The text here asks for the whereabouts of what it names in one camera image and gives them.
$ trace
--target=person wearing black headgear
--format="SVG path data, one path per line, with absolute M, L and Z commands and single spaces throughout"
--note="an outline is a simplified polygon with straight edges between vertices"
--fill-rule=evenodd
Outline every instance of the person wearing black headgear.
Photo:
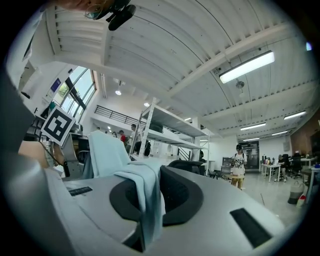
M 243 153 L 243 148 L 240 144 L 236 145 L 237 153 L 233 157 L 233 175 L 240 176 L 245 174 L 245 165 L 247 164 L 247 155 Z M 236 186 L 238 182 L 238 188 L 241 189 L 243 180 L 240 178 L 233 178 L 231 184 Z

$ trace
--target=black metal railing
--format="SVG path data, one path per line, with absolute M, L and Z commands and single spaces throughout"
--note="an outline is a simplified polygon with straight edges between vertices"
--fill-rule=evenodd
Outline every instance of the black metal railing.
M 180 160 L 190 161 L 190 157 L 191 157 L 190 154 L 191 154 L 191 151 L 187 153 L 185 150 L 183 150 L 183 148 L 178 147 L 178 156 Z
M 99 114 L 101 116 L 104 116 L 106 118 L 116 120 L 118 122 L 121 122 L 121 123 L 124 123 L 127 125 L 133 125 L 133 124 L 137 125 L 138 121 L 139 121 L 138 119 L 132 118 L 132 117 L 127 116 L 125 114 L 121 114 L 119 112 L 113 111 L 111 109 L 108 109 L 108 108 L 105 108 L 105 107 L 99 106 L 99 105 L 96 106 L 94 113 Z M 143 129 L 145 126 L 146 126 L 146 123 L 141 121 L 139 128 Z

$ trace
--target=person in black shirt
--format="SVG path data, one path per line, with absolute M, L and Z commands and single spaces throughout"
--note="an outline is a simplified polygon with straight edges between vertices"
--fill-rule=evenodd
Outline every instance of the person in black shirt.
M 282 155 L 280 154 L 278 157 L 278 165 L 281 165 L 280 170 L 282 172 L 282 176 L 283 176 L 283 182 L 287 182 L 287 178 L 286 178 L 286 161 L 285 159 L 282 157 Z M 275 171 L 275 179 L 274 182 L 278 181 L 278 174 L 279 174 L 279 168 L 276 169 Z

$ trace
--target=red object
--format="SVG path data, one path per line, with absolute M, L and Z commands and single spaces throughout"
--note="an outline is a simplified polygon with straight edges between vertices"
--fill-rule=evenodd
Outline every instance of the red object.
M 126 141 L 126 136 L 124 136 L 124 135 L 122 134 L 120 140 L 121 140 L 123 143 L 125 143 L 125 141 Z

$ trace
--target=light blue cloth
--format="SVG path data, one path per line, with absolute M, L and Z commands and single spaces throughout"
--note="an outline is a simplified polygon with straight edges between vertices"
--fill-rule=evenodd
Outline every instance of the light blue cloth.
M 130 161 L 123 142 L 101 131 L 90 133 L 88 138 L 95 178 L 117 175 L 135 182 L 147 248 L 160 237 L 165 213 L 159 182 L 161 162 L 153 159 Z

